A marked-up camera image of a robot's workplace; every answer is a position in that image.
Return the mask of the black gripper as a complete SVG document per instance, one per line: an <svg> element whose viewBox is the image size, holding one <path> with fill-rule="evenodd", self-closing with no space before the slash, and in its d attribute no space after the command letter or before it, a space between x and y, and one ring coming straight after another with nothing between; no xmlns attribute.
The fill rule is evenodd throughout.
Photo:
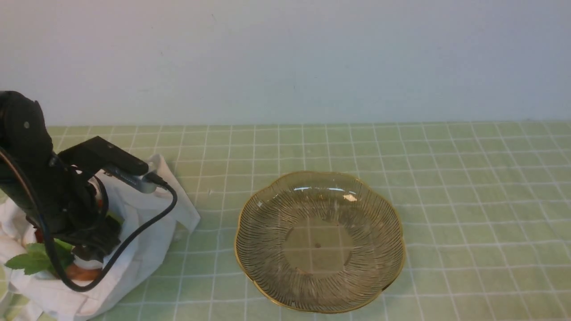
<svg viewBox="0 0 571 321"><path fill-rule="evenodd" d="M27 177L52 237L73 245L73 254L101 263L118 246L121 223L108 215L108 194L100 179L71 170Z"/></svg>

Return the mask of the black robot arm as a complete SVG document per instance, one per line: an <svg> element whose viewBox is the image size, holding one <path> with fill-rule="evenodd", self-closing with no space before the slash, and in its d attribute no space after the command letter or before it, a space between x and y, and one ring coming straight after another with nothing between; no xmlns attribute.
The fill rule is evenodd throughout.
<svg viewBox="0 0 571 321"><path fill-rule="evenodd" d="M16 91L2 91L1 148L27 177L39 199L35 209L12 168L1 162L1 189L40 227L42 214L53 238L76 247L85 261L102 262L120 243L120 225L105 218L108 198L102 182L87 179L54 152L41 106Z"/></svg>

